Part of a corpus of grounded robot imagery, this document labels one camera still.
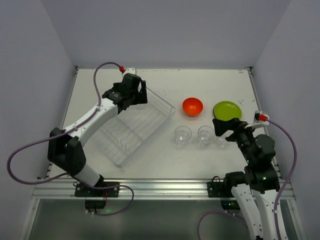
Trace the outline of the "clear glass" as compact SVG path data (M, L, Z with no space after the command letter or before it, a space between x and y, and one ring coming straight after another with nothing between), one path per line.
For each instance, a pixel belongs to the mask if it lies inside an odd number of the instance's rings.
M216 137L215 144L220 148L225 148L229 145L228 141L223 137Z
M174 142L179 149L187 147L191 138L192 130L186 125L178 126L174 131Z
M210 145L215 138L215 131L211 126L203 125L197 131L197 142L200 147Z

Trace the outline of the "green plate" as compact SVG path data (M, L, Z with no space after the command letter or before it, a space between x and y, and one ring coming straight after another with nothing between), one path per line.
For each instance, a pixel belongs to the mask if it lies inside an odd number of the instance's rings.
M233 118L242 118L241 108L232 101L220 101L213 108L213 115L216 119L229 121Z

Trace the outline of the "clear glass front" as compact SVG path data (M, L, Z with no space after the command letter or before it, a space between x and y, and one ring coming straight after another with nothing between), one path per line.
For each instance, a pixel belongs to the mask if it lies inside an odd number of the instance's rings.
M215 138L215 131L211 126L203 125L197 131L197 142L200 147L210 145Z

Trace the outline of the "orange bowl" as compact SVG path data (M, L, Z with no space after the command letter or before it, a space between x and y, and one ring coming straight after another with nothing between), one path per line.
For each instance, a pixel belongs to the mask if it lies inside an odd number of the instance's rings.
M203 103L195 97L186 98L182 103L183 112L190 117L198 116L203 111L203 109Z

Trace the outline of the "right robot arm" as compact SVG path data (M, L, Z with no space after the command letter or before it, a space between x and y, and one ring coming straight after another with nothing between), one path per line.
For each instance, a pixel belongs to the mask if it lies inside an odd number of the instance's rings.
M276 199L280 190L278 174L272 164L275 141L265 134L253 135L255 129L268 125L268 116L257 113L253 123L233 118L213 119L216 136L227 131L225 139L235 142L247 162L244 171L227 173L224 186L236 199L252 240L285 240L288 238L281 207Z

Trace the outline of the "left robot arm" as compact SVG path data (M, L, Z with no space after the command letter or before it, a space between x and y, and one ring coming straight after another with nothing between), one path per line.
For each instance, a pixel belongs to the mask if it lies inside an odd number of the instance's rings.
M107 121L133 105L146 104L147 85L139 76L125 73L121 82L98 94L97 104L65 129L49 135L48 160L88 188L101 189L103 177L87 163L84 146Z

